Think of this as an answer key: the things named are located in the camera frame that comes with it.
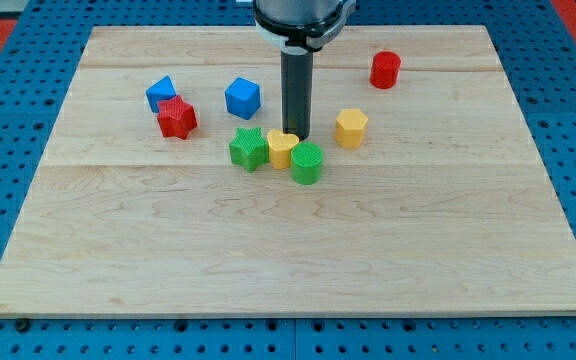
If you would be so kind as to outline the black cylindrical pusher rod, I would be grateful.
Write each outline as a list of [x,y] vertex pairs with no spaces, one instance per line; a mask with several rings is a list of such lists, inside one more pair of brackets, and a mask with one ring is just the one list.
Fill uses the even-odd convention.
[[310,135],[312,74],[312,53],[281,53],[282,129],[300,140]]

